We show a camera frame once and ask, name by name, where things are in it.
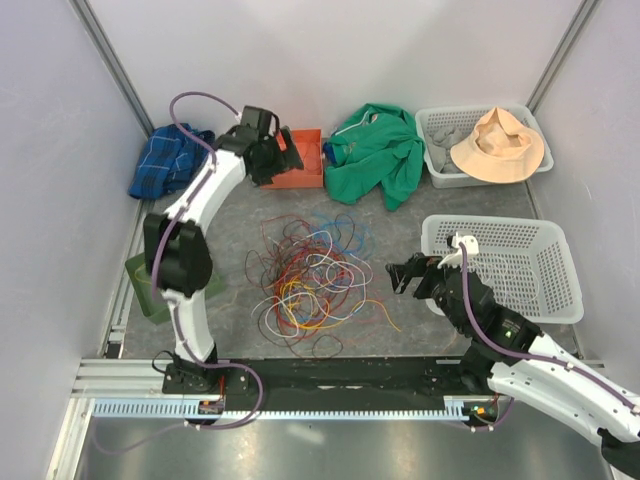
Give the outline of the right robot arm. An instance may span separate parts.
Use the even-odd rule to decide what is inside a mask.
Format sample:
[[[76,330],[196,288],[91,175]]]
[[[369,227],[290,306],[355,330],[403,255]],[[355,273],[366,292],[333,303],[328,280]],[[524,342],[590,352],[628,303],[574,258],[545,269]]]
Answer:
[[[458,381],[467,392],[486,388],[548,415],[597,446],[602,457],[631,478],[639,476],[639,396],[561,347],[537,324],[500,304],[468,264],[442,265],[413,255],[385,267],[392,288],[431,300],[456,331],[470,339]]]

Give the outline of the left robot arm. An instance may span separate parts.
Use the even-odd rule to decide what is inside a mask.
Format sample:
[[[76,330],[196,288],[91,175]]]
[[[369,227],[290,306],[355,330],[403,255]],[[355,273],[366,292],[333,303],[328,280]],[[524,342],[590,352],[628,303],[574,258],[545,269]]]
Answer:
[[[175,334],[164,370],[166,394],[213,393],[222,370],[206,312],[213,260],[206,233],[232,191],[249,178],[257,186],[301,169],[291,131],[266,109],[246,106],[239,121],[205,147],[204,164],[186,191],[143,222],[145,266],[152,290],[167,303]]]

